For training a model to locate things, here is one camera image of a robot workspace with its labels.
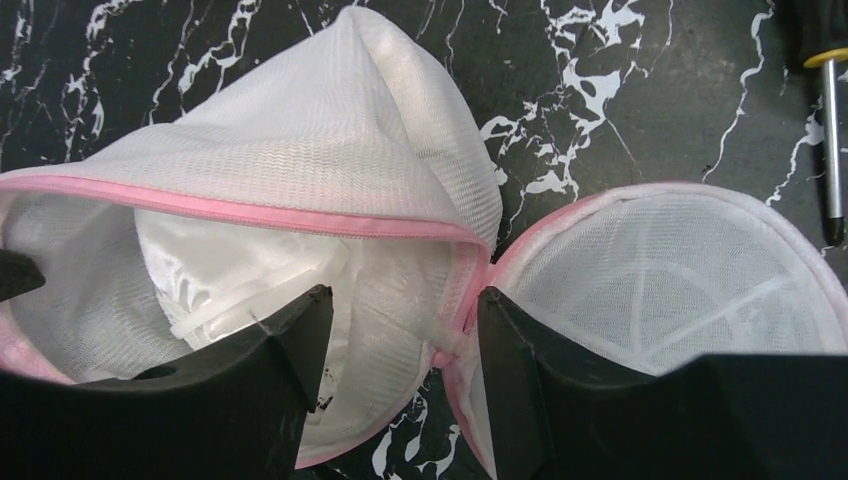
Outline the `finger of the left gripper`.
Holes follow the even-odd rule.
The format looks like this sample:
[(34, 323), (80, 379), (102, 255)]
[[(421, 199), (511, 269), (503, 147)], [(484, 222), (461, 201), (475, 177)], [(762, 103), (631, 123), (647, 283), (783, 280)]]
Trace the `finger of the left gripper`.
[(5, 302), (45, 285), (46, 279), (36, 263), (26, 255), (0, 251), (0, 301)]

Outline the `white mesh laundry bag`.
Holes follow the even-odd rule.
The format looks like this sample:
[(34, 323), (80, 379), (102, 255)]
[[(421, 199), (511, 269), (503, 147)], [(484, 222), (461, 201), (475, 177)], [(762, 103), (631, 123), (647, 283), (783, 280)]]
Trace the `white mesh laundry bag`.
[(345, 239), (444, 244), (439, 322), (453, 350), (393, 347), (392, 386), (340, 388), (305, 420), (296, 468), (387, 425), (438, 368), (461, 432), (496, 479), (478, 338), (493, 287), (544, 326), (658, 377), (699, 357), (847, 360), (847, 295), (810, 242), (749, 195), (688, 182), (614, 188), (554, 211), (491, 260), (493, 166), (443, 66), (377, 12), (343, 9), (172, 123), (75, 163), (1, 177), (1, 250), (41, 288), (1, 302), (1, 376), (129, 380), (200, 349), (175, 338), (138, 210)]

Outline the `white satin bra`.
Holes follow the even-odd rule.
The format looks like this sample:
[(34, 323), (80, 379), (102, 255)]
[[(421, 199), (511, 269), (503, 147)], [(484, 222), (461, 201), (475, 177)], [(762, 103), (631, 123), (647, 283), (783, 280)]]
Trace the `white satin bra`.
[(340, 388), (363, 398), (392, 386), (388, 353), (458, 343), (438, 319), (444, 244), (267, 230), (138, 210), (142, 256), (172, 335), (194, 349), (266, 318), (317, 284), (333, 292), (334, 320), (318, 404)]

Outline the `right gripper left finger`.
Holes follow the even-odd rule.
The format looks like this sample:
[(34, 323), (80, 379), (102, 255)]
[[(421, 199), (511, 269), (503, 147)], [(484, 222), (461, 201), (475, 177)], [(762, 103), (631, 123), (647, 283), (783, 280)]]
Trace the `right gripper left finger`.
[(290, 479), (333, 320), (318, 285), (129, 380), (1, 376), (5, 479)]

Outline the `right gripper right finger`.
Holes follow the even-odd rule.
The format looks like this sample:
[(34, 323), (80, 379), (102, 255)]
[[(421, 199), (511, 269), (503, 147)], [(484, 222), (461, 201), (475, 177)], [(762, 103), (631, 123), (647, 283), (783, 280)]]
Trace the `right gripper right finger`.
[(653, 377), (496, 288), (478, 338), (500, 479), (843, 479), (847, 360), (705, 355)]

